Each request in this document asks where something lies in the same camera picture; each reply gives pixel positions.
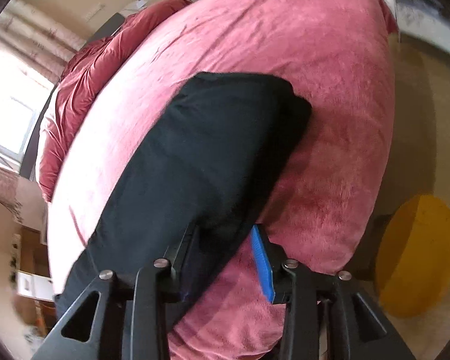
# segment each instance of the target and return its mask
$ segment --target pink sheet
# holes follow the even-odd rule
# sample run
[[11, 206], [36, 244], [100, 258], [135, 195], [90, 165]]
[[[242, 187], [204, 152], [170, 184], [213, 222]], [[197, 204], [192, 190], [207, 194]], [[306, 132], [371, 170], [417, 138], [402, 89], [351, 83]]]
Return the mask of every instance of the pink sheet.
[[90, 43], [68, 62], [40, 126], [37, 180], [46, 202], [52, 200], [63, 160], [97, 94], [156, 26], [190, 3], [160, 1], [129, 16], [116, 36]]
[[[200, 0], [157, 27], [99, 94], [63, 164], [48, 228], [56, 292], [134, 150], [198, 71], [275, 74], [309, 99], [308, 132], [262, 222], [290, 257], [319, 272], [340, 270], [372, 212], [392, 138], [382, 7], [379, 0]], [[261, 293], [246, 241], [169, 334], [172, 358], [259, 358], [281, 337], [283, 316]]]

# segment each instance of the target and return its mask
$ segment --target window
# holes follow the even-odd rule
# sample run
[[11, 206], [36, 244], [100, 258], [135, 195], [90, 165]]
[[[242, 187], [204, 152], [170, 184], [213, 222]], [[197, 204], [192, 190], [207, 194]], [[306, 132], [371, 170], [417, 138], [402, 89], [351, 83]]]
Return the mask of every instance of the window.
[[53, 84], [0, 51], [0, 162], [20, 167], [30, 134]]

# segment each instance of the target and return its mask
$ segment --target window pane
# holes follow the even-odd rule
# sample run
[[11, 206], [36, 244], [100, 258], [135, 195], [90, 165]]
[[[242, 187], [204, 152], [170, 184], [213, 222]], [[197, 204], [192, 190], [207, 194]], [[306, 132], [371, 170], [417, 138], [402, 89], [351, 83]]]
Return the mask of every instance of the window pane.
[[0, 98], [0, 145], [19, 154], [34, 113], [10, 97]]

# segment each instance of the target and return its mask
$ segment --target wall outlet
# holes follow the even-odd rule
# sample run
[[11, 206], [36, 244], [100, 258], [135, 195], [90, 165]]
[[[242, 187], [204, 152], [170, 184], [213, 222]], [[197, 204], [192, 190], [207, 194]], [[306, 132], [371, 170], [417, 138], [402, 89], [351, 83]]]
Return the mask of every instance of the wall outlet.
[[90, 21], [92, 17], [94, 17], [97, 13], [104, 10], [106, 5], [104, 3], [98, 3], [95, 5], [86, 15], [85, 15], [85, 21]]

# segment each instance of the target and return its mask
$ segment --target round yellow stool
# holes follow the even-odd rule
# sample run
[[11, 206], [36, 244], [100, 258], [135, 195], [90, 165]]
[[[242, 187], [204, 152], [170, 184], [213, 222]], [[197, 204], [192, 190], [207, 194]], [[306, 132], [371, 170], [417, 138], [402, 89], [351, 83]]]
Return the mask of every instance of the round yellow stool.
[[380, 305], [406, 318], [434, 306], [450, 286], [450, 209], [432, 195], [403, 204], [385, 230], [375, 263]]

